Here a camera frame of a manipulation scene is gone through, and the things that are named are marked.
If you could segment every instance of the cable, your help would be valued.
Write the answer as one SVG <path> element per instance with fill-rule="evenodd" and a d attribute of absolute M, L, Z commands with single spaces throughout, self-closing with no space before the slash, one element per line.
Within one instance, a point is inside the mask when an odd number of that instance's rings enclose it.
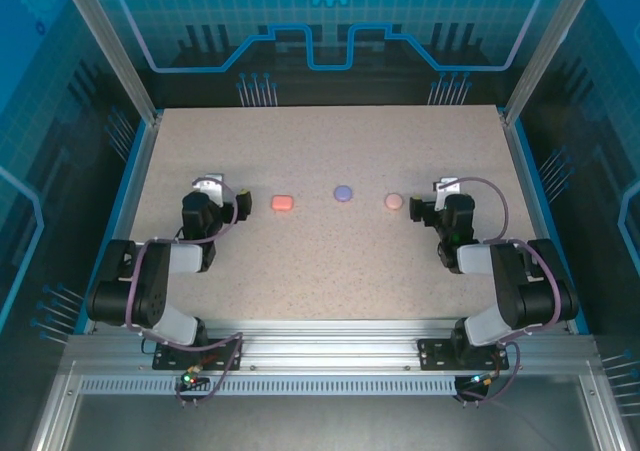
<path fill-rule="evenodd" d="M 498 186 L 493 184 L 488 179 L 479 178 L 477 176 L 467 176 L 465 178 L 458 178 L 455 181 L 451 181 L 450 183 L 443 184 L 440 186 L 440 189 L 446 189 L 449 186 L 453 186 L 454 184 L 466 183 L 467 181 L 476 181 L 478 183 L 486 184 L 491 189 L 493 189 L 496 193 L 498 193 L 498 196 L 500 196 L 500 201 L 502 201 L 502 208 L 504 209 L 504 223 L 502 225 L 502 229 L 500 230 L 500 232 L 495 238 L 485 239 L 484 242 L 486 244 L 489 244 L 494 241 L 499 241 L 505 235 L 505 233 L 507 232 L 507 227 L 509 226 L 509 205 L 507 204 L 507 198 L 505 198 L 504 193 L 500 190 Z"/>
<path fill-rule="evenodd" d="M 187 403 L 190 403 L 190 402 L 192 402 L 195 405 L 196 403 L 199 403 L 200 401 L 206 401 L 208 399 L 213 398 L 215 396 L 215 394 L 222 387 L 222 383 L 224 382 L 225 378 L 227 377 L 227 374 L 229 374 L 229 370 L 231 369 L 231 366 L 233 365 L 233 361 L 238 356 L 238 352 L 240 350 L 240 345 L 241 344 L 242 344 L 242 337 L 240 337 L 240 339 L 238 339 L 238 342 L 236 343 L 235 348 L 233 348 L 233 352 L 231 353 L 231 356 L 229 356 L 229 360 L 227 361 L 227 364 L 225 365 L 224 370 L 222 371 L 222 374 L 220 375 L 220 378 L 218 379 L 218 382 L 216 383 L 216 385 L 213 388 L 211 388 L 211 391 L 209 391 L 204 396 L 198 396 L 197 398 L 192 398 L 191 400 L 186 400 L 180 394 L 180 384 L 178 383 L 176 385 L 176 399 L 178 399 L 182 403 L 182 405 L 185 406 Z"/>
<path fill-rule="evenodd" d="M 508 336 L 505 336 L 500 340 L 501 342 L 510 341 L 510 340 L 519 338 L 520 336 L 523 336 L 525 334 L 531 334 L 532 330 L 544 331 L 545 329 L 549 329 L 550 327 L 552 327 L 558 322 L 558 320 L 560 319 L 560 313 L 562 312 L 562 299 L 560 298 L 560 288 L 558 288 L 558 283 L 556 282 L 556 278 L 553 275 L 551 268 L 549 268 L 549 265 L 545 262 L 544 259 L 542 259 L 542 256 L 540 256 L 540 254 L 535 249 L 533 249 L 529 244 L 525 243 L 521 239 L 513 238 L 513 239 L 507 240 L 507 242 L 524 248 L 537 261 L 538 266 L 542 268 L 542 272 L 544 273 L 547 280 L 549 281 L 549 284 L 551 284 L 551 291 L 553 293 L 553 315 L 551 316 L 551 319 L 546 324 L 543 324 L 542 326 L 540 325 L 526 326 L 524 329 L 521 329 Z"/>
<path fill-rule="evenodd" d="M 507 204 L 507 198 L 505 198 L 504 193 L 500 190 L 500 188 L 498 188 L 498 186 L 496 186 L 494 183 L 492 183 L 488 179 L 480 178 L 477 176 L 467 176 L 464 178 L 458 178 L 455 181 L 451 181 L 450 183 L 441 185 L 440 189 L 446 189 L 449 186 L 453 186 L 454 184 L 464 183 L 467 181 L 476 181 L 478 183 L 486 184 L 491 189 L 493 189 L 496 193 L 498 193 L 498 196 L 500 196 L 500 201 L 502 201 L 502 207 L 504 209 L 504 224 L 502 225 L 502 230 L 500 231 L 500 233 L 498 233 L 498 235 L 495 238 L 486 239 L 484 241 L 486 244 L 500 242 L 503 236 L 505 235 L 505 233 L 507 232 L 507 227 L 509 226 L 509 206 Z M 543 324 L 542 326 L 540 325 L 527 326 L 524 329 L 521 329 L 519 331 L 516 331 L 515 333 L 505 336 L 501 340 L 502 342 L 519 338 L 520 336 L 523 336 L 525 334 L 531 334 L 531 329 L 535 329 L 536 331 L 543 331 L 545 329 L 548 329 L 558 322 L 558 320 L 560 319 L 560 314 L 562 312 L 562 299 L 560 298 L 560 289 L 558 288 L 558 283 L 556 282 L 555 276 L 551 272 L 551 268 L 549 268 L 549 266 L 544 261 L 544 259 L 542 259 L 542 256 L 540 256 L 540 254 L 538 254 L 538 252 L 535 249 L 533 249 L 531 246 L 529 246 L 527 243 L 525 243 L 521 239 L 509 239 L 507 240 L 507 242 L 516 244 L 524 248 L 538 262 L 538 265 L 540 266 L 540 268 L 542 268 L 542 271 L 544 272 L 547 280 L 551 284 L 551 291 L 553 292 L 554 306 L 553 306 L 553 315 L 551 316 L 551 319 L 549 320 L 548 323 Z"/>
<path fill-rule="evenodd" d="M 136 327 L 133 322 L 131 321 L 131 316 L 133 314 L 133 302 L 135 300 L 135 296 L 136 296 L 136 289 L 138 286 L 138 280 L 140 279 L 140 270 L 142 268 L 142 259 L 145 255 L 145 253 L 147 252 L 147 249 L 149 248 L 149 245 L 151 245 L 152 243 L 164 243 L 164 244 L 173 244 L 173 243 L 182 243 L 182 244 L 206 244 L 206 243 L 210 243 L 212 241 L 215 241 L 216 239 L 224 236 L 226 233 L 229 232 L 229 230 L 231 228 L 233 228 L 233 226 L 236 223 L 236 220 L 238 218 L 238 202 L 236 200 L 236 194 L 233 192 L 233 190 L 224 182 L 215 179 L 215 178 L 207 178 L 209 181 L 213 181 L 214 183 L 222 186 L 223 190 L 227 191 L 228 193 L 230 193 L 232 195 L 232 205 L 233 205 L 233 215 L 231 217 L 231 222 L 225 226 L 222 230 L 220 230 L 220 232 L 218 232 L 218 234 L 214 234 L 213 236 L 209 236 L 207 238 L 203 238 L 203 239 L 195 239 L 195 240 L 178 240 L 178 239 L 161 239 L 161 238 L 154 238 L 154 239 L 150 239 L 147 242 L 145 242 L 142 245 L 142 248 L 140 248 L 140 251 L 138 252 L 138 256 L 136 257 L 136 264 L 133 268 L 133 275 L 131 276 L 131 285 L 129 286 L 129 297 L 127 299 L 127 306 L 125 309 L 125 316 L 124 316 L 124 320 L 125 320 L 125 325 L 127 326 L 127 329 L 129 329 L 129 331 L 132 331 L 134 333 L 140 333 L 141 336 L 151 340 L 151 341 L 155 341 L 157 343 L 161 343 L 164 344 L 165 346 L 170 346 L 172 348 L 175 349 L 179 349 L 180 351 L 188 351 L 188 352 L 201 352 L 201 351 L 209 351 L 210 349 L 215 349 L 218 348 L 224 344 L 227 344 L 231 341 L 233 341 L 234 339 L 239 339 L 240 341 L 242 340 L 242 333 L 236 333 L 233 336 L 230 336 L 226 339 L 223 339 L 222 341 L 218 341 L 216 343 L 210 344 L 208 346 L 199 346 L 199 347 L 190 347 L 190 346 L 184 346 L 181 345 L 179 343 L 174 343 L 171 341 L 167 341 L 165 339 L 163 339 L 161 336 L 158 336 L 154 333 L 148 332 L 146 330 L 144 330 L 141 327 Z"/>
<path fill-rule="evenodd" d="M 516 362 L 513 365 L 514 366 L 513 367 L 513 374 L 511 374 L 511 376 L 509 376 L 509 379 L 507 379 L 507 382 L 500 389 L 500 391 L 498 391 L 497 393 L 491 395 L 488 398 L 485 397 L 485 396 L 482 396 L 481 394 L 474 393 L 472 391 L 463 391 L 462 394 L 464 394 L 466 396 L 470 396 L 472 398 L 476 398 L 477 399 L 476 402 L 478 404 L 484 404 L 484 403 L 490 403 L 492 401 L 495 401 L 496 399 L 498 399 L 500 396 L 502 396 L 504 393 L 507 392 L 507 390 L 511 387 L 511 385 L 515 381 L 516 376 L 518 375 L 518 371 L 520 371 L 520 346 L 515 341 L 509 341 L 508 343 L 505 344 L 505 348 L 507 346 L 513 346 L 516 349 Z"/>
<path fill-rule="evenodd" d="M 464 401 L 462 401 L 458 396 L 455 396 L 455 398 L 459 402 L 464 403 Z M 560 448 L 560 446 L 556 445 L 553 441 L 551 441 L 544 434 L 544 432 L 541 431 L 540 428 L 538 428 L 538 426 L 534 423 L 534 421 L 529 419 L 524 413 L 521 413 L 516 408 L 512 408 L 511 406 L 507 406 L 506 404 L 501 403 L 500 401 L 492 401 L 491 404 L 494 405 L 494 406 L 497 406 L 498 408 L 504 409 L 505 411 L 508 411 L 511 414 L 515 414 L 516 416 L 518 416 L 522 421 L 524 421 L 531 428 L 531 430 L 534 433 L 536 433 L 538 435 L 538 437 L 540 439 L 545 441 L 551 447 L 551 449 L 555 449 L 556 451 L 561 451 L 562 448 Z"/>

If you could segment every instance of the purple disc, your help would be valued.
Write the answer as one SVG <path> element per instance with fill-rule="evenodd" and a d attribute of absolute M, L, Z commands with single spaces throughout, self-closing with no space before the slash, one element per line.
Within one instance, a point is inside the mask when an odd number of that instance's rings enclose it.
<path fill-rule="evenodd" d="M 333 196 L 341 203 L 346 203 L 353 197 L 353 191 L 351 191 L 351 188 L 349 186 L 338 186 L 333 191 Z"/>

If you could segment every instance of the work surface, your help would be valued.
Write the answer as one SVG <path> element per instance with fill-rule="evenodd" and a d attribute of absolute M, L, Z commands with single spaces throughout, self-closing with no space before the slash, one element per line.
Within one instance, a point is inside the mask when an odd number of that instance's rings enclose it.
<path fill-rule="evenodd" d="M 442 176 L 481 176 L 509 202 L 507 236 L 531 222 L 493 106 L 166 110 L 132 238 L 172 237 L 191 182 L 223 173 L 253 212 L 216 244 L 206 273 L 169 279 L 169 300 L 204 319 L 375 319 L 466 316 L 495 302 L 487 276 L 454 275 L 432 228 L 409 219 L 412 195 Z M 337 185 L 353 189 L 338 203 Z M 503 222 L 490 188 L 464 183 L 480 240 Z M 405 206 L 389 211 L 388 193 Z M 295 200 L 271 210 L 275 194 Z"/>

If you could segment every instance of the robotic arm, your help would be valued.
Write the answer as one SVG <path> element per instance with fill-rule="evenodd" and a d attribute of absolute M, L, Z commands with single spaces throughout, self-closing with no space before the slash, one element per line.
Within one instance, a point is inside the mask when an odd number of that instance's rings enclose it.
<path fill-rule="evenodd" d="M 182 234 L 186 240 L 215 236 L 233 217 L 233 205 L 216 196 L 206 177 L 196 180 L 198 189 L 182 200 Z M 219 198 L 220 204 L 214 202 Z M 244 221 L 251 214 L 251 194 L 236 196 L 238 216 Z M 87 300 L 89 318 L 114 326 L 125 324 L 125 310 L 130 280 L 141 245 L 126 240 L 112 240 L 100 264 Z M 168 342 L 183 346 L 206 346 L 206 328 L 199 318 L 186 315 L 166 300 L 169 274 L 206 272 L 216 255 L 214 241 L 204 244 L 151 243 L 144 254 L 133 302 L 132 322 Z"/>
<path fill-rule="evenodd" d="M 411 198 L 410 217 L 433 227 L 440 242 L 437 252 L 442 264 L 456 274 L 492 275 L 496 304 L 485 311 L 460 319 L 448 343 L 421 340 L 423 369 L 484 370 L 495 364 L 496 344 L 514 332 L 548 323 L 555 310 L 552 286 L 531 255 L 510 242 L 480 244 L 474 239 L 475 202 L 461 194 L 459 185 L 443 187 L 456 178 L 434 183 L 435 201 Z M 550 268 L 560 291 L 561 320 L 578 313 L 578 297 L 553 243 L 538 239 L 527 243 Z"/>

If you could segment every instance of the blue printed backdrop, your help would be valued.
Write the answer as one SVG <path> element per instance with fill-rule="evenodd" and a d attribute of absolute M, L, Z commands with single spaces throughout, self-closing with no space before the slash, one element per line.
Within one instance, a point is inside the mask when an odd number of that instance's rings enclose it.
<path fill-rule="evenodd" d="M 640 335 L 639 25 L 638 0 L 587 0 L 522 116 L 590 328 L 622 342 Z"/>
<path fill-rule="evenodd" d="M 70 0 L 0 3 L 0 380 L 28 383 L 0 442 L 27 449 L 139 119 Z"/>
<path fill-rule="evenodd" d="M 101 2 L 156 104 L 244 106 L 500 103 L 559 0 Z"/>

